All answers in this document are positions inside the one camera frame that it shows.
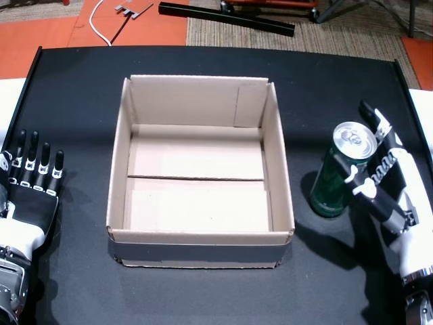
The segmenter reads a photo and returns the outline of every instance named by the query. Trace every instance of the robotic hand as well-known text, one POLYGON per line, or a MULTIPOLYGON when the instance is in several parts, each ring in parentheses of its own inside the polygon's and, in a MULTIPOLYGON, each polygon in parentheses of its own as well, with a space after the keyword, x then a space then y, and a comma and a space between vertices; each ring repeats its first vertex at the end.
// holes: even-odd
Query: robotic hand
POLYGON ((32 253, 42 246, 58 207, 64 154, 59 150, 49 174, 50 146, 44 143, 36 168, 39 134, 21 130, 15 157, 0 153, 0 324, 18 324, 26 304, 32 253))
POLYGON ((406 323, 433 325, 433 213, 426 189, 412 155, 383 114, 365 101, 359 110, 375 133, 379 161, 373 168, 369 162, 368 177, 338 155, 334 160, 355 200, 394 234, 390 248, 400 257, 406 323))

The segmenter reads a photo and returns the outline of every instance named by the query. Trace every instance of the white cable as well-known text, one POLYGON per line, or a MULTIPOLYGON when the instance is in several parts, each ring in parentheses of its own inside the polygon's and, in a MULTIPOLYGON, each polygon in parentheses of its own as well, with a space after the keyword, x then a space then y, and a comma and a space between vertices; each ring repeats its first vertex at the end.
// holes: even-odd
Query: white cable
POLYGON ((95 14, 96 9, 101 5, 102 2, 104 2, 104 0, 99 0, 99 2, 93 8, 93 11, 92 11, 92 13, 90 14, 90 17, 89 17, 89 24, 90 24, 90 27, 93 29, 93 31, 96 33, 96 35, 99 36, 99 37, 101 37, 104 40, 104 42, 106 42, 108 44, 108 46, 111 46, 110 41, 105 36, 103 36, 100 32, 98 32, 97 29, 94 27, 94 25, 92 23, 93 15, 95 14))

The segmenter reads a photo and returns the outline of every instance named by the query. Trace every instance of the orange floor mat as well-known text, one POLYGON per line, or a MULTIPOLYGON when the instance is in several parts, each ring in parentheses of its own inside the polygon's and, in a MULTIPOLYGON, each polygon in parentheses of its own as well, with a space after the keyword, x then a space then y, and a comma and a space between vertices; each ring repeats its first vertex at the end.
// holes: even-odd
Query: orange floor mat
POLYGON ((433 91, 433 42, 402 37, 406 53, 423 90, 433 91))
MULTIPOLYGON (((0 23, 0 79, 25 77, 40 45, 43 48, 107 46, 89 25, 90 13, 98 1, 85 0, 79 17, 0 23)), ((104 0, 95 12, 93 24, 109 40, 126 19, 123 13, 114 10, 123 2, 104 0)), ((188 4, 189 0, 173 2, 188 4)), ((187 19, 159 15, 158 4, 155 1, 140 17, 130 19, 113 45, 185 45, 187 19)))
POLYGON ((38 46, 67 47, 76 17, 0 24, 0 78, 27 75, 38 46))

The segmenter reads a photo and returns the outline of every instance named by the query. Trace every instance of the metal leg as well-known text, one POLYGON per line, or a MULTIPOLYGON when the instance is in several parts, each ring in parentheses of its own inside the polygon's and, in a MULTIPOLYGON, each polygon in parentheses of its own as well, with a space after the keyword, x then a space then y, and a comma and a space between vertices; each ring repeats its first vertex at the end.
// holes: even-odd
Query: metal leg
POLYGON ((327 8, 320 16, 316 19, 316 23, 320 24, 328 18, 338 7, 340 7, 345 0, 335 0, 332 5, 327 8))
POLYGON ((413 30, 415 29, 415 8, 417 6, 417 0, 411 0, 411 9, 409 12, 409 37, 413 38, 413 30))

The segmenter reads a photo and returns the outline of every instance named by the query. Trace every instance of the can lid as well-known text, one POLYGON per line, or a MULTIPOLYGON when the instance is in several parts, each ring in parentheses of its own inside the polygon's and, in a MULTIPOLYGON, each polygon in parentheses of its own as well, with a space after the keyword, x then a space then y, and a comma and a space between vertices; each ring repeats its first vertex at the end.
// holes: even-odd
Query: can lid
POLYGON ((370 129, 357 122, 343 122, 337 125, 333 139, 337 149, 352 159, 369 158, 378 147, 370 129))

